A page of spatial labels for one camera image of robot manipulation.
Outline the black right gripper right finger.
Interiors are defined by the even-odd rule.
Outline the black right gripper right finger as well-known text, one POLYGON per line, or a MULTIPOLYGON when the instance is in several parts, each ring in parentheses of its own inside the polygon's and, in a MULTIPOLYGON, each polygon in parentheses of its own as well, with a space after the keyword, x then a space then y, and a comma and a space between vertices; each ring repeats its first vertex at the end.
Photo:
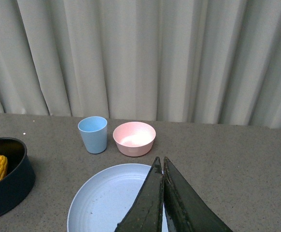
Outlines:
POLYGON ((164 181, 164 207, 170 232, 232 231, 211 211, 167 157, 164 157, 164 181))

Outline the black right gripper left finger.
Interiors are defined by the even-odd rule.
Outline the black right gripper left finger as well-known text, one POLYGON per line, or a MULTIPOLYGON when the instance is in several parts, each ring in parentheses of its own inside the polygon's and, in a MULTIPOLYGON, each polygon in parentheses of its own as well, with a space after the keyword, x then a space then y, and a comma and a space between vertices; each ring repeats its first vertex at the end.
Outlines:
POLYGON ((137 197, 116 232, 162 231, 164 176, 160 158, 156 157, 137 197))

